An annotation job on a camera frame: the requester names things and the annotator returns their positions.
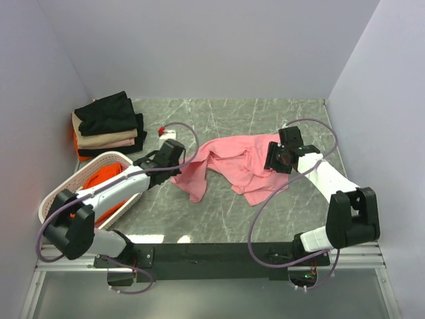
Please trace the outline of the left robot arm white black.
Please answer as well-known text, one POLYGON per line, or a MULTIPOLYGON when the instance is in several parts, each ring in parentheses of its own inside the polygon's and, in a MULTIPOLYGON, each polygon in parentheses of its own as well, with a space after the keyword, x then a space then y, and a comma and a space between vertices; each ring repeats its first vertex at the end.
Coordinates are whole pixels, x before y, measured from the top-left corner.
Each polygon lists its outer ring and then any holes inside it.
POLYGON ((95 187, 76 193, 60 191, 42 224, 37 246, 45 237, 69 260, 87 252, 127 258, 133 243, 117 231, 97 229, 96 220, 118 203, 179 174, 179 158, 184 153, 183 144, 168 139, 159 150, 95 187))

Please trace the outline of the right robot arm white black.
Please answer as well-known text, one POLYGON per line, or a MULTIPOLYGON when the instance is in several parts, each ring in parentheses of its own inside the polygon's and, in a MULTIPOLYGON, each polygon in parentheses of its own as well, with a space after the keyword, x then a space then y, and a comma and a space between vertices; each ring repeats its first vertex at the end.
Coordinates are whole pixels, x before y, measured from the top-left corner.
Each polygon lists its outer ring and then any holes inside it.
POLYGON ((349 181, 315 146, 289 148, 270 142, 264 168, 277 173, 296 170, 329 204, 324 226, 294 236, 294 258, 379 239, 381 228, 376 193, 370 187, 360 187, 349 181))

